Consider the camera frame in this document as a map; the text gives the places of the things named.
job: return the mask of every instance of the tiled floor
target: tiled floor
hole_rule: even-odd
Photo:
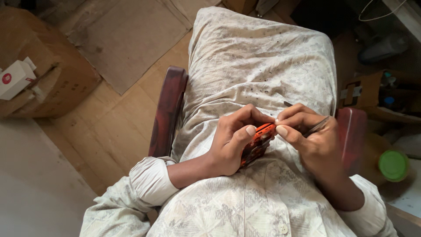
[[[282,19],[288,18],[290,11],[274,8],[265,19],[284,22]],[[67,115],[58,119],[36,119],[98,195],[127,175],[147,155],[166,70],[170,65],[188,69],[187,50],[191,36],[192,31],[153,64],[123,96],[102,81]],[[347,44],[339,44],[339,48],[335,48],[340,52],[335,57],[337,66],[347,69],[347,72],[343,69],[338,72],[341,79],[350,77],[349,74],[354,71],[354,65],[352,68],[346,66],[349,65],[346,58],[350,50],[356,49]]]

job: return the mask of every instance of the metal tool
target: metal tool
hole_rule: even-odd
[[[293,104],[288,103],[286,101],[284,101],[284,105],[291,107],[293,106]],[[326,122],[329,120],[330,116],[326,116],[326,118],[324,118],[322,121],[318,122],[316,125],[314,125],[313,128],[311,128],[308,132],[306,132],[305,134],[303,134],[303,137],[307,138],[308,136],[310,136],[311,134],[317,132],[320,128],[322,128]]]

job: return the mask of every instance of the chair armrest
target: chair armrest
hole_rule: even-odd
[[[336,111],[342,164],[348,176],[358,173],[363,154],[367,114],[355,108]]]
[[[162,157],[171,154],[188,78],[185,69],[175,66],[168,68],[158,101],[148,156]]]

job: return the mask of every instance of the orange phone case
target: orange phone case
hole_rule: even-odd
[[[240,168],[264,155],[266,148],[269,147],[269,142],[275,132],[275,128],[275,124],[267,123],[256,129],[253,139],[242,151]]]

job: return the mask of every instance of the white patterned shirt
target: white patterned shirt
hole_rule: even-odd
[[[375,185],[355,175],[365,203],[335,210],[280,136],[231,176],[175,188],[167,167],[212,144],[218,118],[246,104],[269,116],[283,101],[321,115],[336,107],[329,38],[313,30],[202,8],[189,45],[189,81],[171,157],[147,157],[87,209],[81,236],[396,236]],[[158,208],[150,226],[146,213]]]

